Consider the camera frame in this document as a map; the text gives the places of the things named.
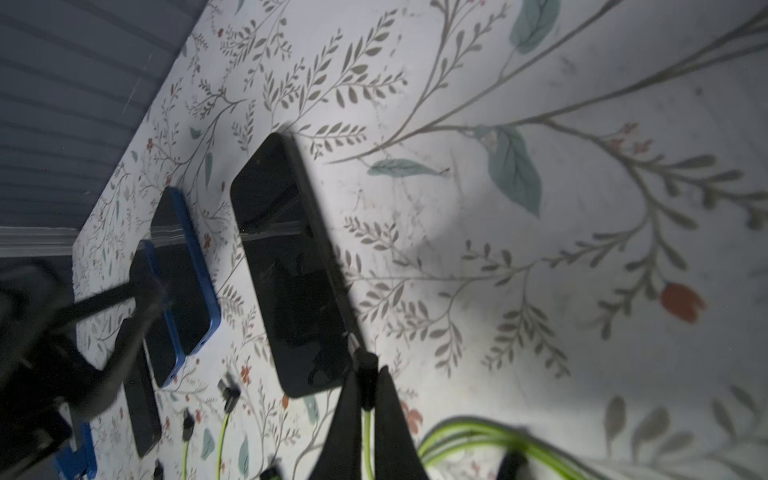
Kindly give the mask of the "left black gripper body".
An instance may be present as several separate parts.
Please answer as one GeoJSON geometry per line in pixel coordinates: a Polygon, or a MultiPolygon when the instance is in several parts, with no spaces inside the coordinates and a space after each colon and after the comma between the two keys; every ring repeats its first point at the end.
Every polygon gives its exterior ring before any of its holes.
{"type": "Polygon", "coordinates": [[[165,303],[165,286],[152,276],[70,303],[49,262],[30,259],[2,267],[2,478],[18,478],[69,441],[72,428],[61,405],[90,421],[114,403],[165,303]],[[97,368],[66,331],[129,299],[139,305],[120,328],[111,356],[97,368]]]}

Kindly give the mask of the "green wired earphones tangle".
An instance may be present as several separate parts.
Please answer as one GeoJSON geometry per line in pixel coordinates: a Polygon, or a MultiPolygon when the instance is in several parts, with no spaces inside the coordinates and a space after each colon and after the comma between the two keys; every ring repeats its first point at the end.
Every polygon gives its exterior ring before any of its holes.
{"type": "MultiPolygon", "coordinates": [[[[352,369],[349,372],[354,371],[357,375],[362,407],[361,479],[376,479],[373,468],[374,397],[378,373],[382,368],[378,365],[376,354],[362,347],[353,351],[352,369]]],[[[468,450],[491,448],[504,453],[496,473],[498,479],[516,479],[530,460],[547,467],[560,479],[593,477],[586,467],[565,458],[554,448],[546,447],[542,441],[519,430],[482,419],[449,421],[434,429],[415,447],[427,475],[429,468],[452,456],[468,450]]]]}

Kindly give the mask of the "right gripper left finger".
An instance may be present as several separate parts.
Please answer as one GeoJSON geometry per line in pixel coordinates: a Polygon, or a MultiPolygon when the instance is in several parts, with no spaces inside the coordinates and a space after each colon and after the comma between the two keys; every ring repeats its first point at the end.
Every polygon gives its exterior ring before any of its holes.
{"type": "Polygon", "coordinates": [[[354,371],[345,378],[325,443],[310,480],[360,480],[361,393],[354,371]]]}

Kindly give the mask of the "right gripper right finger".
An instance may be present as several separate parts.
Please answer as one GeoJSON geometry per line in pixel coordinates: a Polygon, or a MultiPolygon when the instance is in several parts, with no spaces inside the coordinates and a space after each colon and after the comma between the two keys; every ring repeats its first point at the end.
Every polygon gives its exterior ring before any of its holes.
{"type": "Polygon", "coordinates": [[[378,373],[374,400],[375,478],[428,480],[387,367],[378,373]]]}

